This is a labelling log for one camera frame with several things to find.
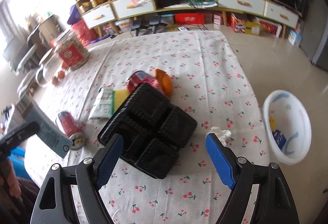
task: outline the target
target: metal screw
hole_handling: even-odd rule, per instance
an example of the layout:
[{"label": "metal screw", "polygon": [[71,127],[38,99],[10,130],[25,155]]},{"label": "metal screw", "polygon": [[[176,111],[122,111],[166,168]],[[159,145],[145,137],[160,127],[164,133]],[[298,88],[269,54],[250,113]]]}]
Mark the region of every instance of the metal screw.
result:
[{"label": "metal screw", "polygon": [[246,158],[244,158],[244,157],[239,157],[239,158],[237,159],[237,161],[238,161],[239,163],[241,163],[241,164],[245,164],[245,163],[246,163]]},{"label": "metal screw", "polygon": [[92,158],[87,157],[85,160],[83,160],[83,163],[88,165],[92,162]]},{"label": "metal screw", "polygon": [[277,169],[277,168],[279,168],[279,166],[277,163],[273,162],[273,163],[271,163],[271,168]]},{"label": "metal screw", "polygon": [[52,170],[56,170],[58,168],[59,168],[59,164],[53,164],[51,167]]}]

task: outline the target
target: red gift box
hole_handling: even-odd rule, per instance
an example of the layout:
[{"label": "red gift box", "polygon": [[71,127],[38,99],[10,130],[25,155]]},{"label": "red gift box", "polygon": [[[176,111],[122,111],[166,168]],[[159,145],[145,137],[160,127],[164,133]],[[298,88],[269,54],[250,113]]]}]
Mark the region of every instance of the red gift box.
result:
[{"label": "red gift box", "polygon": [[205,24],[204,13],[177,13],[174,19],[180,24]]}]

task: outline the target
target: white drawer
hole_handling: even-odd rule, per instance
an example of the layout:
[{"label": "white drawer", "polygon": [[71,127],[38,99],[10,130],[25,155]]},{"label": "white drawer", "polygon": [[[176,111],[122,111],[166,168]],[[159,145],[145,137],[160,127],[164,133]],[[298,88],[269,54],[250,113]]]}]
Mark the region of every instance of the white drawer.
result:
[{"label": "white drawer", "polygon": [[289,27],[295,28],[298,21],[298,15],[294,12],[289,11],[283,6],[266,2],[264,9],[264,16],[278,21],[280,23],[286,24]]},{"label": "white drawer", "polygon": [[116,0],[112,2],[112,4],[115,9],[116,17],[118,19],[138,14],[141,15],[146,12],[152,12],[156,10],[151,1],[130,9],[127,9],[126,7],[132,5],[131,0]]},{"label": "white drawer", "polygon": [[263,15],[264,0],[218,0],[218,6]]},{"label": "white drawer", "polygon": [[115,20],[115,16],[110,4],[106,4],[104,6],[96,8],[91,12],[88,12],[87,14],[83,15],[82,17],[89,29],[94,28],[103,23]]}]

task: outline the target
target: crumpled white paper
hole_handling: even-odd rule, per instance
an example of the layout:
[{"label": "crumpled white paper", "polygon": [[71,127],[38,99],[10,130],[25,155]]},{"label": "crumpled white paper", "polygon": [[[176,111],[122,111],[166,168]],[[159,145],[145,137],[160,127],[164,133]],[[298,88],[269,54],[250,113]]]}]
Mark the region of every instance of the crumpled white paper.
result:
[{"label": "crumpled white paper", "polygon": [[214,133],[223,146],[227,146],[227,141],[231,137],[231,132],[229,130],[220,130],[219,127],[212,127],[208,133]]}]

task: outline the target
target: table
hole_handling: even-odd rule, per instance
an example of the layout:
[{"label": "table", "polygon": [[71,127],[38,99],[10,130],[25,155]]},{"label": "table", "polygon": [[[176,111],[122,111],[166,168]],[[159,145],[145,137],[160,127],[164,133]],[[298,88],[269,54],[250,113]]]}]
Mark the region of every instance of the table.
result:
[{"label": "table", "polygon": [[[119,159],[101,197],[115,223],[215,223],[230,189],[223,185],[204,141],[212,126],[229,129],[236,156],[268,165],[269,148],[256,96],[226,37],[217,31],[145,35],[110,42],[91,50],[89,61],[60,86],[45,91],[40,107],[55,121],[68,110],[81,124],[87,145],[61,159],[37,136],[29,139],[25,167],[41,186],[50,166],[75,165],[102,147],[97,135],[105,121],[88,120],[98,89],[123,88],[133,71],[165,70],[173,83],[171,103],[190,114],[197,129],[168,176],[153,179]],[[251,218],[257,186],[243,223]],[[87,223],[77,187],[73,197],[81,223]]]}]

